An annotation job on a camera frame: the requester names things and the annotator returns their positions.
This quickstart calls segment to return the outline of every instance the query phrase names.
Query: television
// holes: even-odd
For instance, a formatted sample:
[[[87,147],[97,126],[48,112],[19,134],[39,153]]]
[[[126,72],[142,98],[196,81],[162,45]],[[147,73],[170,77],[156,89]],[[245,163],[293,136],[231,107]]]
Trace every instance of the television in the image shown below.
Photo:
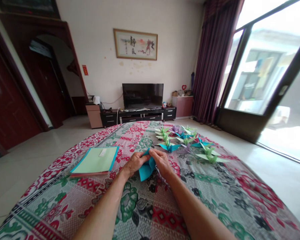
[[[125,109],[162,106],[163,83],[123,83],[122,90]]]

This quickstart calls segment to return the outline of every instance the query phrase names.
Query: floral tablecloth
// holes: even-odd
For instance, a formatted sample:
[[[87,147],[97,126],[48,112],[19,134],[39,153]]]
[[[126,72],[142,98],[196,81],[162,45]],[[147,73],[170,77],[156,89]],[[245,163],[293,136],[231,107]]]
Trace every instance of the floral tablecloth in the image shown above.
[[[154,129],[142,121],[116,125],[78,143],[56,159],[29,187],[0,227],[0,239],[71,239],[135,151],[158,148]],[[168,153],[175,173],[238,239],[300,239],[300,223],[242,161],[218,143],[226,163],[198,161],[195,155]],[[69,171],[91,147],[119,146],[108,175],[70,179]],[[192,148],[199,153],[199,148]],[[113,239],[189,239],[169,186],[155,170],[125,184]]]

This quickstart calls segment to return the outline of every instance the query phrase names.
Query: framed painting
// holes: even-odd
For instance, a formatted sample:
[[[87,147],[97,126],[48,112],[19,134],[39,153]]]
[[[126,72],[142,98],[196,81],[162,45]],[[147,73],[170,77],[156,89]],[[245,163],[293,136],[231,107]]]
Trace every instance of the framed painting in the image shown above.
[[[158,35],[113,29],[117,58],[157,60]]]
[[[60,19],[56,0],[0,0],[3,12]]]

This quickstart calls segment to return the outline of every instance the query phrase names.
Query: dark red door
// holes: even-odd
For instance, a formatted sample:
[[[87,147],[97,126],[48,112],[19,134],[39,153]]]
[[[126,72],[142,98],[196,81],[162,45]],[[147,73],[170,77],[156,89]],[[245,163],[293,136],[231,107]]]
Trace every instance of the dark red door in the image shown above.
[[[37,72],[40,74],[36,82],[40,90],[44,93],[43,98],[45,98],[45,102],[57,122],[57,126],[54,125],[54,127],[58,128],[62,126],[62,121],[71,116],[65,96],[56,77],[51,60],[39,53],[31,52],[37,62]]]
[[[10,149],[40,132],[37,122],[0,54],[1,145],[5,149]]]

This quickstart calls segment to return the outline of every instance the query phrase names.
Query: glass door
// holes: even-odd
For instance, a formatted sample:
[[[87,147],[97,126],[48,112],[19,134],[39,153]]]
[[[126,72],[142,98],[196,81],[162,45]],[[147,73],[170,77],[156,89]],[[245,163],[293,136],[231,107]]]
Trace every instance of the glass door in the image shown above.
[[[300,72],[267,122],[258,143],[300,161]]]
[[[237,32],[242,30],[217,124],[255,143],[300,70],[300,1],[287,2]]]

